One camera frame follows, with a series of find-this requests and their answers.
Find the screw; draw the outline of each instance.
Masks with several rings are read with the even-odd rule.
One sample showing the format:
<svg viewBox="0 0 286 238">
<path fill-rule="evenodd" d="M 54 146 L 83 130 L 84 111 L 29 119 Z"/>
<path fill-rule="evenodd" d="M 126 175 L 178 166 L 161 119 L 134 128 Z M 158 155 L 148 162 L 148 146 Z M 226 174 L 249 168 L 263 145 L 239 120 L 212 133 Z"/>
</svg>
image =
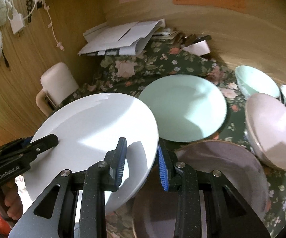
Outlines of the screw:
<svg viewBox="0 0 286 238">
<path fill-rule="evenodd" d="M 65 176 L 69 176 L 71 174 L 71 172 L 68 169 L 65 169 L 63 171 L 61 171 L 61 176 L 65 177 Z"/>
<path fill-rule="evenodd" d="M 220 177 L 222 173 L 219 170 L 213 170 L 212 174 L 216 177 Z"/>
<path fill-rule="evenodd" d="M 105 161 L 100 161 L 100 162 L 98 162 L 98 166 L 99 166 L 100 168 L 104 168 L 104 167 L 107 166 L 107 162 L 105 162 Z"/>
<path fill-rule="evenodd" d="M 177 166 L 178 168 L 184 168 L 184 167 L 185 167 L 185 163 L 184 163 L 184 162 L 177 162 L 177 163 L 176 163 L 176 166 Z"/>
</svg>

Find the logo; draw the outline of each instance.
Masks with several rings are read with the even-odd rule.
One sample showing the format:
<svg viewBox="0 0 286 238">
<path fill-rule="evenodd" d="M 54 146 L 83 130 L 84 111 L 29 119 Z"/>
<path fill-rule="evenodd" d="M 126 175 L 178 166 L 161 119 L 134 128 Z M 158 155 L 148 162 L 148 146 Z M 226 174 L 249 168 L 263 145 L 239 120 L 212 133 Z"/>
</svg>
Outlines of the logo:
<svg viewBox="0 0 286 238">
<path fill-rule="evenodd" d="M 19 166 L 16 166 L 15 168 L 13 168 L 13 169 L 11 169 L 11 170 L 5 172 L 3 175 L 0 175 L 0 179 L 5 178 L 5 177 L 8 176 L 9 174 L 11 174 L 11 173 L 13 173 L 13 172 L 15 172 L 16 170 L 19 170 L 19 169 L 20 169 L 20 167 L 19 167 Z"/>
</svg>

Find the mint green plate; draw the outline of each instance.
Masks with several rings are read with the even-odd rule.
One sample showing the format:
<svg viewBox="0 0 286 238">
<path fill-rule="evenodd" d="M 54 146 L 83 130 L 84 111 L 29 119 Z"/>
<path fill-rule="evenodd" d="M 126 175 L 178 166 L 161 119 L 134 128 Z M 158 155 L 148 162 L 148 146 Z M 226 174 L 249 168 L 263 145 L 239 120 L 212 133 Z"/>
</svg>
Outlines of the mint green plate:
<svg viewBox="0 0 286 238">
<path fill-rule="evenodd" d="M 159 136 L 176 142 L 204 139 L 223 124 L 226 101 L 211 82 L 192 75 L 160 78 L 140 94 L 153 112 Z"/>
</svg>

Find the white power adapter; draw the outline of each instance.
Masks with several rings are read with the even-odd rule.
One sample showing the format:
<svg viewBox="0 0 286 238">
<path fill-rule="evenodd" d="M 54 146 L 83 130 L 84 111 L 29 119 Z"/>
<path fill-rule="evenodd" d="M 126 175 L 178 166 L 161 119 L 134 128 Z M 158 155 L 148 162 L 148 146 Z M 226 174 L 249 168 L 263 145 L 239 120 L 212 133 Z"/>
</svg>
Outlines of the white power adapter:
<svg viewBox="0 0 286 238">
<path fill-rule="evenodd" d="M 25 27 L 25 22 L 24 22 L 22 14 L 18 13 L 16 10 L 13 10 L 12 14 L 13 14 L 13 19 L 10 20 L 10 23 L 11 23 L 13 34 L 15 35 L 22 28 Z"/>
</svg>

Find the floral pattern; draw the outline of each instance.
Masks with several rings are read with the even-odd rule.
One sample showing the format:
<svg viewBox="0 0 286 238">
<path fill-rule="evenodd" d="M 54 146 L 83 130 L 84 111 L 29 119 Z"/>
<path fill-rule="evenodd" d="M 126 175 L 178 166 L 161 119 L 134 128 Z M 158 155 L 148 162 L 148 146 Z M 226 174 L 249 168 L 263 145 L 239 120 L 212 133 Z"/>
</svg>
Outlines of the floral pattern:
<svg viewBox="0 0 286 238">
<path fill-rule="evenodd" d="M 180 50 L 180 41 L 150 41 L 138 56 L 105 56 L 92 85 L 84 84 L 62 106 L 88 95 L 118 92 L 138 97 L 141 91 L 158 78 L 171 74 L 189 74 L 203 77 L 215 84 L 227 102 L 227 117 L 221 128 L 208 139 L 227 140 L 245 147 L 253 154 L 245 131 L 245 98 L 236 84 L 234 72 L 213 58 L 203 58 Z M 185 143 L 165 140 L 168 150 L 175 151 Z M 269 184 L 269 202 L 264 223 L 272 238 L 286 224 L 286 171 L 263 166 Z M 106 216 L 107 235 L 112 238 L 132 238 L 131 209 L 128 201 L 112 215 Z"/>
</svg>

